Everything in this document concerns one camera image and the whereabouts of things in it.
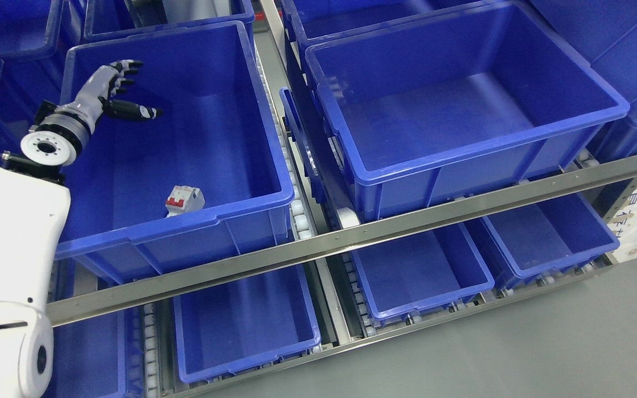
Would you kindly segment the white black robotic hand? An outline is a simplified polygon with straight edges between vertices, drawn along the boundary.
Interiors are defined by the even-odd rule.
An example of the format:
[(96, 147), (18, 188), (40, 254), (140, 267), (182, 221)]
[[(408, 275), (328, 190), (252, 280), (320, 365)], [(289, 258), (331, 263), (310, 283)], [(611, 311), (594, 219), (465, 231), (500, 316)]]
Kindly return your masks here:
[(136, 75), (143, 65), (139, 60), (118, 60), (103, 65), (91, 75), (76, 94), (74, 100), (62, 108), (82, 120), (89, 134), (93, 134), (101, 116), (128, 121), (151, 121), (159, 118), (161, 108), (139, 105), (115, 99), (134, 84), (129, 75)]

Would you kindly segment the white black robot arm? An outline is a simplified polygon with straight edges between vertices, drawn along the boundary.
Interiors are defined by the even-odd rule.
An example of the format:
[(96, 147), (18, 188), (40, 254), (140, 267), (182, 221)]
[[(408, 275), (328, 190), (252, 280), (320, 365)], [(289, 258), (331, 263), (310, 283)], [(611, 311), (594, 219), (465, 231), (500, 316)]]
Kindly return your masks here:
[(60, 168), (80, 156), (106, 101), (77, 99), (0, 156), (0, 397), (41, 397), (51, 380), (53, 325), (46, 316), (56, 246), (71, 195)]

